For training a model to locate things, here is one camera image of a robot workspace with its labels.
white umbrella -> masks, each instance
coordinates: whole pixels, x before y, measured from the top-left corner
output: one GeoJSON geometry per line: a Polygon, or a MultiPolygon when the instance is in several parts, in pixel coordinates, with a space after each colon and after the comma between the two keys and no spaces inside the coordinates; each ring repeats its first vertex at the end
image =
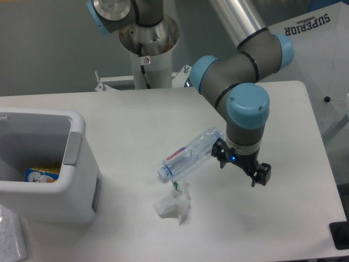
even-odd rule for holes
{"type": "MultiPolygon", "coordinates": [[[[321,134],[347,112],[349,93],[349,5],[337,3],[269,27],[292,39],[292,63],[263,81],[299,80],[321,134]]],[[[349,182],[349,124],[326,145],[337,184],[349,182]]]]}

plastic water bottle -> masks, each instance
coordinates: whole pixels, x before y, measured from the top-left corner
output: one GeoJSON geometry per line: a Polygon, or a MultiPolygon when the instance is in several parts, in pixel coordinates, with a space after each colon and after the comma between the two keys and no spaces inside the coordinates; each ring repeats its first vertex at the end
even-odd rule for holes
{"type": "Polygon", "coordinates": [[[191,167],[211,152],[212,146],[218,138],[224,139],[222,132],[212,127],[167,157],[163,161],[164,166],[158,170],[161,179],[164,181],[172,179],[191,167]]]}

crumpled tissue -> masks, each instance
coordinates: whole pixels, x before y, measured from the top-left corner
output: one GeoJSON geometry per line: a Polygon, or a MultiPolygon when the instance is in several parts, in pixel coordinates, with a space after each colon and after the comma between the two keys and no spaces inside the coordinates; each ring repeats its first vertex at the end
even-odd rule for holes
{"type": "Polygon", "coordinates": [[[189,209],[188,185],[185,180],[182,185],[176,181],[172,181],[172,184],[174,190],[171,191],[170,195],[155,203],[154,209],[161,218],[175,217],[178,214],[178,221],[181,224],[185,220],[189,209]]]}

blue joint cap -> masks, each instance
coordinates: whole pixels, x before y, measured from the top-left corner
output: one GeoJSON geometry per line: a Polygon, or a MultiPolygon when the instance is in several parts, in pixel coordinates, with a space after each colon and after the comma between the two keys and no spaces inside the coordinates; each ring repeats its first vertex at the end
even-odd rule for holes
{"type": "Polygon", "coordinates": [[[263,87],[243,83],[230,92],[227,110],[234,123],[240,127],[256,129],[266,124],[269,104],[269,95],[263,87]]]}
{"type": "Polygon", "coordinates": [[[207,68],[216,60],[218,60],[218,58],[214,56],[203,56],[198,61],[196,61],[191,68],[189,79],[199,93],[200,83],[203,75],[205,74],[207,68]]]}
{"type": "Polygon", "coordinates": [[[94,10],[94,8],[93,8],[93,6],[92,6],[92,3],[91,3],[90,1],[88,1],[88,2],[86,3],[86,6],[87,6],[89,12],[91,13],[92,18],[93,18],[94,22],[96,23],[99,32],[100,32],[101,34],[103,34],[103,35],[110,34],[110,32],[108,31],[108,29],[105,28],[105,26],[103,25],[103,23],[100,21],[98,15],[96,14],[96,11],[94,10]]]}
{"type": "Polygon", "coordinates": [[[284,34],[276,34],[275,36],[279,38],[281,44],[282,58],[281,66],[279,68],[279,70],[281,70],[282,68],[287,67],[292,62],[294,57],[294,48],[292,40],[284,34]]]}

white table surface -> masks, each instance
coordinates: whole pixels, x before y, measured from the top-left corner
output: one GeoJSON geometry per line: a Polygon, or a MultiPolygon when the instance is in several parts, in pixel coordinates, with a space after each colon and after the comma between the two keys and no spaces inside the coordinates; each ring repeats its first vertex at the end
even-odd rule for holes
{"type": "Polygon", "coordinates": [[[1,97],[0,106],[80,112],[103,175],[96,220],[66,225],[24,219],[29,261],[281,261],[349,255],[328,224],[345,215],[304,85],[262,83],[270,95],[259,161],[264,187],[208,157],[186,176],[187,220],[153,204],[172,184],[161,160],[225,121],[193,88],[1,97]]]}

